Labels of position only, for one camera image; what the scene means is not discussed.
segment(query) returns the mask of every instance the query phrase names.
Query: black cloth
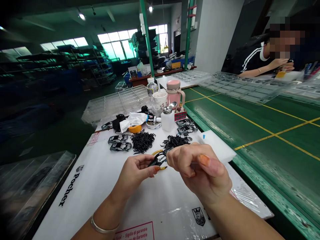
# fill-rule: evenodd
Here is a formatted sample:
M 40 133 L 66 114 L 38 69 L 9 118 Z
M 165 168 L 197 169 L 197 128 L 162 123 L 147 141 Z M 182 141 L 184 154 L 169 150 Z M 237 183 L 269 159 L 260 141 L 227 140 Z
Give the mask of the black cloth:
M 241 74 L 244 71 L 254 70 L 267 66 L 273 59 L 263 57 L 264 42 L 255 44 L 238 53 L 233 59 L 231 73 Z

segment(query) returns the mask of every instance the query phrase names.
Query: window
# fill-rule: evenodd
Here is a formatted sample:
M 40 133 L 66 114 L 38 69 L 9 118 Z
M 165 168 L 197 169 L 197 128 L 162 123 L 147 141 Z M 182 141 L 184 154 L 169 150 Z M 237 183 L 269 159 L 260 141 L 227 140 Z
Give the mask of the window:
M 88 45 L 86 39 L 84 37 L 81 37 L 81 38 L 71 38 L 71 39 L 51 42 L 51 43 L 42 43 L 40 44 L 40 46 L 42 47 L 43 50 L 48 51 L 48 50 L 58 49 L 58 46 L 69 45 L 69 44 L 75 47 L 82 47 L 82 46 Z
M 168 52 L 168 48 L 164 48 L 165 46 L 168 46 L 168 25 L 158 25 L 158 26 L 152 26 L 149 27 L 149 30 L 155 29 L 157 34 L 157 50 L 158 53 L 166 53 Z
M 26 47 L 4 49 L 1 52 L 11 54 L 14 57 L 27 56 L 32 54 Z
M 110 59 L 120 58 L 120 60 L 124 60 L 136 56 L 135 51 L 130 48 L 129 39 L 137 31 L 137 29 L 133 29 L 99 34 L 98 38 Z

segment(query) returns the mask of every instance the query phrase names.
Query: water bottle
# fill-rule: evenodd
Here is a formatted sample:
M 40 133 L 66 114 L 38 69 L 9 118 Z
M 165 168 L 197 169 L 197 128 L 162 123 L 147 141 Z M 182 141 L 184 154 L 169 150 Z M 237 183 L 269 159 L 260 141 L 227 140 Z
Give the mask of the water bottle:
M 157 91 L 158 91 L 158 85 L 155 84 L 154 78 L 153 77 L 148 78 L 147 92 L 149 97 L 152 98 L 152 95 Z

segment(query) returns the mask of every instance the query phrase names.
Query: white table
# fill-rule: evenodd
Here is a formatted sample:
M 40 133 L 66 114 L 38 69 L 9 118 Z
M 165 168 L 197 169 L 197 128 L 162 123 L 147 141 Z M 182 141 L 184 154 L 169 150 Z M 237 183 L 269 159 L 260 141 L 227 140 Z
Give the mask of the white table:
M 162 128 L 146 131 L 156 134 L 153 147 L 147 154 L 162 149 L 160 144 L 163 140 L 177 133 L 176 128 L 171 133 L 164 132 Z M 197 134 L 191 133 L 189 136 L 195 140 Z M 133 150 L 110 151 L 107 141 L 113 135 L 112 129 L 91 135 L 34 235 L 34 240 L 69 240 L 109 195 L 124 162 L 134 153 Z M 261 218 L 272 217 L 272 212 L 235 170 L 229 164 L 226 168 L 233 183 L 230 193 Z M 199 208 L 205 219 L 203 226 L 197 224 L 194 217 L 193 209 Z M 198 198 L 185 186 L 180 174 L 168 167 L 155 178 L 143 181 L 130 198 L 115 239 L 205 239 L 215 235 L 217 232 Z
M 165 76 L 163 75 L 162 77 L 159 77 L 157 78 L 156 80 L 160 82 L 160 85 L 164 88 L 164 89 L 167 89 L 167 82 L 170 81 L 170 80 L 174 80 L 174 79 L 177 79 L 175 78 L 174 76 Z M 191 83 L 186 83 L 186 82 L 183 82 L 183 81 L 180 81 L 181 84 L 180 84 L 180 88 L 181 89 L 184 89 L 184 88 L 189 88 L 189 87 L 194 87 L 196 85 L 194 84 L 191 84 Z

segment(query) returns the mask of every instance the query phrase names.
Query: green pillar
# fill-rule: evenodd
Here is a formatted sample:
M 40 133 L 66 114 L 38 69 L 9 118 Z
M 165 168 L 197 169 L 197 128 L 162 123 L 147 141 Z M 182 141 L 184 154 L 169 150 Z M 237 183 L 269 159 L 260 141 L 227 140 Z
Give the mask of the green pillar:
M 148 24 L 147 24 L 147 14 L 146 14 L 145 6 L 144 6 L 144 0 L 140 0 L 140 7 L 141 7 L 142 15 L 143 15 L 144 27 L 146 29 L 146 42 L 147 42 L 147 48 L 148 48 L 148 52 L 149 52 L 149 62 L 150 62 L 150 68 L 151 68 L 151 75 L 152 75 L 152 77 L 154 77 L 151 47 L 150 47 L 149 32 L 148 32 Z
M 190 32 L 191 32 L 191 17 L 192 14 L 193 0 L 189 0 L 188 4 L 188 16 L 187 16 L 187 40 L 186 40 L 186 54 L 184 59 L 184 70 L 187 70 L 188 58 L 189 58 L 189 47 L 190 47 Z

